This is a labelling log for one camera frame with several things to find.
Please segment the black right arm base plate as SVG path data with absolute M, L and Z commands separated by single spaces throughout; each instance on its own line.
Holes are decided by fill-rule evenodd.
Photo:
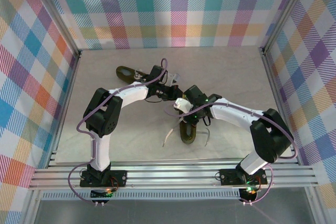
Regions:
M 222 186 L 226 185 L 267 185 L 268 180 L 264 169 L 249 175 L 236 169 L 220 169 L 219 178 Z

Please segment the olive green canvas shoe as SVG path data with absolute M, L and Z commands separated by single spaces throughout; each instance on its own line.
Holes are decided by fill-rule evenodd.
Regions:
M 134 71 L 135 69 L 126 66 L 118 66 L 116 68 L 116 75 L 120 80 L 124 81 L 127 84 L 132 84 L 134 82 L 146 83 L 154 79 L 149 74 L 145 73 L 145 76 L 142 79 L 135 80 L 133 77 Z
M 192 144 L 196 138 L 196 126 L 186 123 L 181 119 L 179 123 L 180 137 L 184 144 Z

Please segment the aluminium mounting rail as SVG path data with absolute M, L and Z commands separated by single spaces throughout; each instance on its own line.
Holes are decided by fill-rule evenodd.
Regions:
M 127 189 L 215 188 L 220 181 L 215 174 L 220 169 L 235 168 L 238 159 L 174 159 L 163 161 L 112 162 L 114 170 L 127 171 Z M 46 169 L 38 169 L 30 182 L 30 189 L 67 189 L 69 184 L 79 188 L 79 169 L 76 163 L 51 162 Z M 273 177 L 273 187 L 317 186 L 318 180 L 311 166 L 300 166 L 294 160 L 277 161 L 266 170 Z

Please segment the small controller board with LEDs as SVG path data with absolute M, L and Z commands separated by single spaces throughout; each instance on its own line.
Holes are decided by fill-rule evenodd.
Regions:
M 252 202 L 257 199 L 258 188 L 255 187 L 246 187 L 239 189 L 239 196 L 241 202 Z
M 109 199 L 112 198 L 117 191 L 118 191 L 117 189 L 113 188 L 91 190 L 90 198 Z

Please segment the aluminium side rail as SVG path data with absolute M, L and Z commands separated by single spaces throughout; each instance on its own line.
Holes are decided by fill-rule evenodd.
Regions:
M 75 84 L 75 80 L 76 80 L 76 75 L 78 72 L 78 67 L 79 67 L 79 62 L 81 59 L 81 55 L 82 55 L 82 50 L 80 50 L 76 55 L 75 55 L 75 61 L 74 61 L 74 66 L 73 66 L 73 70 L 70 76 L 70 80 L 69 80 L 69 84 L 68 87 L 66 89 L 66 93 L 65 93 L 65 99 L 64 99 L 64 103 L 61 107 L 60 110 L 60 114 L 59 114 L 59 121 L 56 127 L 56 131 L 53 134 L 53 137 L 50 141 L 50 144 L 48 146 L 48 151 L 47 151 L 47 156 L 46 156 L 46 160 L 44 162 L 43 168 L 48 168 L 49 167 L 49 163 L 51 160 L 51 156 L 53 155 L 53 153 L 55 153 L 57 151 L 58 145 L 59 145 L 59 141 L 60 141 L 60 136 L 64 127 L 64 123 L 65 123 L 65 118 L 66 118 L 66 114 L 68 111 L 68 107 L 69 107 L 69 103 L 70 103 L 70 98 L 71 98 L 71 93 L 73 91 L 74 88 L 74 84 Z
M 290 123 L 287 120 L 287 116 L 285 114 L 285 110 L 284 110 L 284 103 L 282 102 L 281 99 L 281 95 L 280 92 L 277 89 L 277 84 L 276 84 L 276 79 L 275 79 L 275 75 L 272 72 L 270 63 L 268 61 L 267 55 L 265 54 L 264 50 L 262 48 L 258 48 L 259 54 L 261 56 L 261 60 L 263 62 L 264 68 L 265 68 L 265 72 L 269 81 L 269 85 L 276 103 L 276 107 L 277 107 L 277 111 L 279 112 L 279 114 L 281 115 L 283 121 L 285 122 L 285 124 L 287 125 L 288 129 L 291 130 L 291 126 Z

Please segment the aluminium corner post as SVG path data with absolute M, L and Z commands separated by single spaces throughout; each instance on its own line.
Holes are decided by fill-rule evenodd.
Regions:
M 274 19 L 271 21 L 259 47 L 259 50 L 263 55 L 266 56 L 267 53 L 269 53 L 297 2 L 298 0 L 281 0 Z
M 59 29 L 61 35 L 64 37 L 67 45 L 75 54 L 76 58 L 80 57 L 81 50 L 77 47 L 71 33 L 69 32 L 68 28 L 64 20 L 62 19 L 59 11 L 53 0 L 42 0 L 45 8 L 47 9 L 48 13 L 51 15 L 52 20 L 55 22 L 57 28 Z

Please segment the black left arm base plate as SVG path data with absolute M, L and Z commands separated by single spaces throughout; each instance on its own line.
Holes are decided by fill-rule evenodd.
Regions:
M 127 182 L 126 170 L 106 170 L 93 172 L 83 170 L 81 172 L 80 187 L 125 187 Z

